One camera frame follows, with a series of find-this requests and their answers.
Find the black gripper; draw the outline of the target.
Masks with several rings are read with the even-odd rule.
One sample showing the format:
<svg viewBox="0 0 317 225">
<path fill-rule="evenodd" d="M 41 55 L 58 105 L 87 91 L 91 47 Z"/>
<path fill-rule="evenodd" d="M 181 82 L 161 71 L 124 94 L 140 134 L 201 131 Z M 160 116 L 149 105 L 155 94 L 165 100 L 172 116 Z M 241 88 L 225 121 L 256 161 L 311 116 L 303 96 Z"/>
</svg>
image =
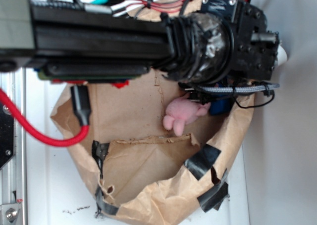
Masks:
<svg viewBox="0 0 317 225">
<path fill-rule="evenodd" d="M 227 54 L 215 80 L 227 75 L 271 79 L 280 40 L 277 32 L 267 30 L 262 10 L 245 0 L 203 0 L 200 12 L 216 16 L 225 34 Z"/>
</svg>

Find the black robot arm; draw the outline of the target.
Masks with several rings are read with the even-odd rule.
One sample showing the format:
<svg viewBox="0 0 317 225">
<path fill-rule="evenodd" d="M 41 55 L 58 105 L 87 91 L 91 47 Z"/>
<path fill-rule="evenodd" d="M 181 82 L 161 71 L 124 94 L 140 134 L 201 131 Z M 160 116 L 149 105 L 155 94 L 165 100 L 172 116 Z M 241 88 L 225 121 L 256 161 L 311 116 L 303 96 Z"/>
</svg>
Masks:
<svg viewBox="0 0 317 225">
<path fill-rule="evenodd" d="M 115 17 L 80 0 L 0 0 L 0 69 L 50 81 L 124 82 L 149 72 L 208 85 L 226 76 L 270 80 L 279 35 L 246 0 L 181 0 L 160 20 Z"/>
</svg>

